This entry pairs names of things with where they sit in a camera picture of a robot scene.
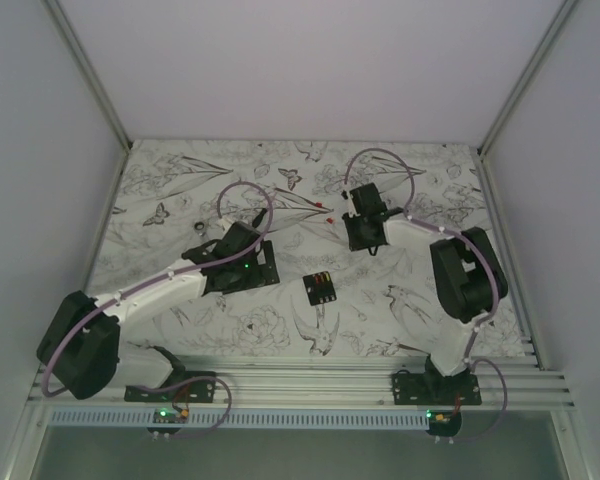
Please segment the black fuse box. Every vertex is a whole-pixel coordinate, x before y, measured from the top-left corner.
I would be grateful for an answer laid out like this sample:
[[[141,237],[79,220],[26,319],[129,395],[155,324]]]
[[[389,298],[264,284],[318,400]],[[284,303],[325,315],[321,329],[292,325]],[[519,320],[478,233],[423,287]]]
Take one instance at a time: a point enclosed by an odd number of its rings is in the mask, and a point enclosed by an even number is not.
[[[311,306],[323,305],[325,303],[330,303],[336,300],[335,287],[332,278],[328,272],[327,273],[330,276],[329,281],[327,281],[325,278],[322,282],[315,283],[313,281],[313,275],[324,275],[324,272],[306,275],[302,278],[307,298]]]

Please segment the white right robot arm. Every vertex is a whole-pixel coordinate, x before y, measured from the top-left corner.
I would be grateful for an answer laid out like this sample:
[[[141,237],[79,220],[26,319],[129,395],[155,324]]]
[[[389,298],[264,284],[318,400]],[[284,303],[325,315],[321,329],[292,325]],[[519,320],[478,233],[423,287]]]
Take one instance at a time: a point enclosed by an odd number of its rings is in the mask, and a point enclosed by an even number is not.
[[[459,391],[455,375],[469,366],[481,325],[508,295],[488,234],[480,227],[457,232],[419,220],[405,208],[390,209],[373,183],[344,190],[342,197],[350,250],[374,256],[382,246],[408,249],[418,240],[428,244],[438,301],[453,321],[442,328],[429,353],[437,371],[424,378],[423,391],[432,403],[448,403]]]

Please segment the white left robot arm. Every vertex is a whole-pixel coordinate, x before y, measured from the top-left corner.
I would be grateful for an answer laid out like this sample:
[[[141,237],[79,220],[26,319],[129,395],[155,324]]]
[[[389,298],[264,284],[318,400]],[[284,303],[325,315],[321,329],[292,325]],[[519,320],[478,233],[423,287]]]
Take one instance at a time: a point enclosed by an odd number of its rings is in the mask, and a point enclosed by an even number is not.
[[[163,347],[128,344],[131,330],[210,293],[227,295],[278,281],[272,242],[253,226],[235,222],[222,239],[187,250],[144,281],[99,296],[72,292],[36,350],[45,367],[42,394],[68,392],[84,400],[107,387],[131,387],[173,401],[184,389],[183,367]]]

